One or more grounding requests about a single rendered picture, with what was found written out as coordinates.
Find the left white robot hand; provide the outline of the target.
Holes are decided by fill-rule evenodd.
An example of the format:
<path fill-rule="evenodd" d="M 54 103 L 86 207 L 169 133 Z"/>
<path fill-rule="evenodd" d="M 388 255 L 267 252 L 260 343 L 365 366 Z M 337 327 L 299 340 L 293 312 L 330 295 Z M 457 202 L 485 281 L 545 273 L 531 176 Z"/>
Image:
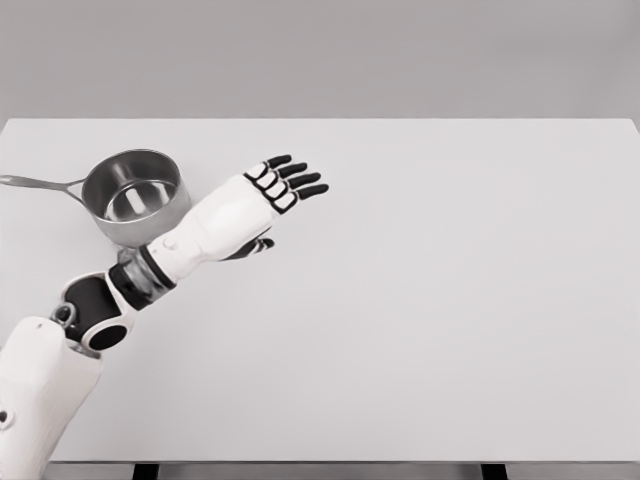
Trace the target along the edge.
<path fill-rule="evenodd" d="M 192 210 L 200 255 L 208 261 L 230 261 L 268 251 L 266 236 L 276 220 L 299 203 L 329 191 L 321 174 L 289 154 L 272 157 L 235 175 Z"/>

